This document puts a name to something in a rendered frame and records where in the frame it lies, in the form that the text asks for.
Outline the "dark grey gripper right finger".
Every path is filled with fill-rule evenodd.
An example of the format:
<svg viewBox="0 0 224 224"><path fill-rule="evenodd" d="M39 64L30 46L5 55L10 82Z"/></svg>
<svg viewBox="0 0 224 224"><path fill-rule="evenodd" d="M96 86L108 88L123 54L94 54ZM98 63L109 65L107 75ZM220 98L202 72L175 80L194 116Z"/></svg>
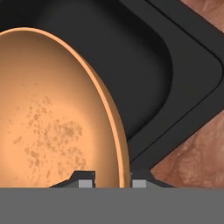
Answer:
<svg viewBox="0 0 224 224"><path fill-rule="evenodd" d="M149 170L131 171L130 178L132 188L172 188L172 185L156 179Z"/></svg>

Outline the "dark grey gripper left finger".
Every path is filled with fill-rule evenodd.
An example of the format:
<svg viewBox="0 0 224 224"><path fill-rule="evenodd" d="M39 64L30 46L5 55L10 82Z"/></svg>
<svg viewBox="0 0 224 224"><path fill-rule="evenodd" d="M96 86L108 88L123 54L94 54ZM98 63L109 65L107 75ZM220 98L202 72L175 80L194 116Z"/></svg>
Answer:
<svg viewBox="0 0 224 224"><path fill-rule="evenodd" d="M95 171L75 171L69 179L52 187L95 188Z"/></svg>

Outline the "orange bowl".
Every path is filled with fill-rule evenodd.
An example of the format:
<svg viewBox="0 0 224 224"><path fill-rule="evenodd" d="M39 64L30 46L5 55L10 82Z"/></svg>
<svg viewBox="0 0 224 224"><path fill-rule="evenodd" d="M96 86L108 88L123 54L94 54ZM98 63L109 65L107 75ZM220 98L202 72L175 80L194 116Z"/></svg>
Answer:
<svg viewBox="0 0 224 224"><path fill-rule="evenodd" d="M33 28L0 32L0 187L49 187L93 171L98 187L130 184L116 105L68 44Z"/></svg>

